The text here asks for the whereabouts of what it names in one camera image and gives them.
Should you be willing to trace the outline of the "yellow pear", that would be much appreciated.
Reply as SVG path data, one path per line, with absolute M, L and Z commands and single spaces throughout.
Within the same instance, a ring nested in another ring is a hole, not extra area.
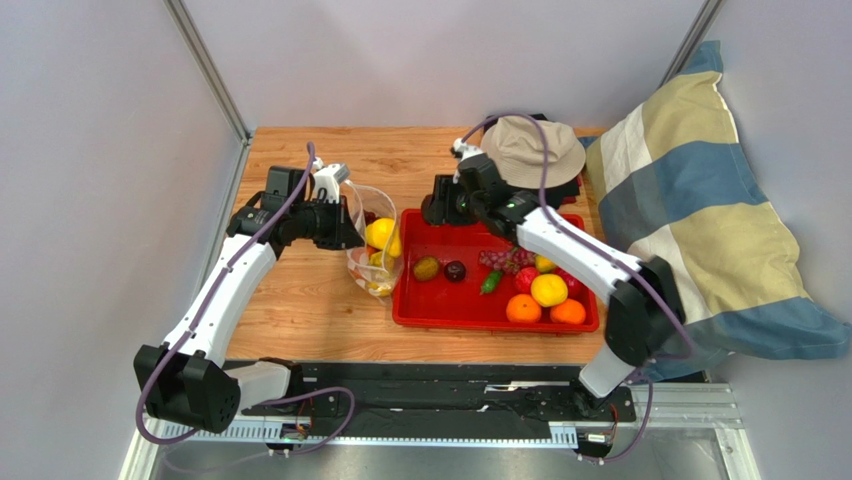
M 395 219 L 377 218 L 371 225 L 366 226 L 365 239 L 368 245 L 392 258 L 399 258 L 402 254 L 402 240 Z

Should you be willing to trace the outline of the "clear dotted zip top bag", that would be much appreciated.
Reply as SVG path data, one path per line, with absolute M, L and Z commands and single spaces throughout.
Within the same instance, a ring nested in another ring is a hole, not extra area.
M 347 180 L 351 195 L 349 213 L 361 247 L 346 250 L 347 269 L 356 285 L 376 298 L 389 302 L 402 273 L 400 212 L 383 191 Z

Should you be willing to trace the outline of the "yellow banana bunch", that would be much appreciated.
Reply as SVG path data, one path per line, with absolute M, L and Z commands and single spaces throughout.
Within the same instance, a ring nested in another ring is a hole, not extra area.
M 376 253 L 368 260 L 366 288 L 371 295 L 379 298 L 390 296 L 398 277 L 399 269 L 393 257 Z

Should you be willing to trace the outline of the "yellow lemon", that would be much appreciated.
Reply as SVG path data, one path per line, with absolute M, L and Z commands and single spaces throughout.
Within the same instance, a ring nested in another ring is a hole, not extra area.
M 558 275 L 541 274 L 532 281 L 530 294 L 541 307 L 549 308 L 569 298 L 569 287 Z

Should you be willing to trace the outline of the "dark purple grape bunch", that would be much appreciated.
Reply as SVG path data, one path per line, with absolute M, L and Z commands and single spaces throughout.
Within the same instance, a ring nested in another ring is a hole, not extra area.
M 364 216 L 364 223 L 365 223 L 366 226 L 371 225 L 378 218 L 378 216 L 372 211 L 364 211 L 363 216 Z

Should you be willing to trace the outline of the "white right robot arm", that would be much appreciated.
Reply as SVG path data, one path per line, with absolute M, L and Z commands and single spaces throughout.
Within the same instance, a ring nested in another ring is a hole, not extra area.
M 553 261 L 607 304 L 605 344 L 579 374 L 579 388 L 590 400 L 608 397 L 685 331 L 683 305 L 666 260 L 641 260 L 598 241 L 533 192 L 510 186 L 483 153 L 462 156 L 453 175 L 436 176 L 421 215 L 434 226 L 480 223 Z

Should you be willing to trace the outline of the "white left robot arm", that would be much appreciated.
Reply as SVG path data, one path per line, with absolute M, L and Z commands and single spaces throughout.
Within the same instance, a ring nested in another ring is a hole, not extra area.
M 269 170 L 265 189 L 231 217 L 216 267 L 188 312 L 161 345 L 138 350 L 139 428 L 153 417 L 221 433 L 246 409 L 305 395 L 295 362 L 262 358 L 226 369 L 225 353 L 256 288 L 293 241 L 325 250 L 363 246 L 340 192 L 348 177 L 341 163 Z

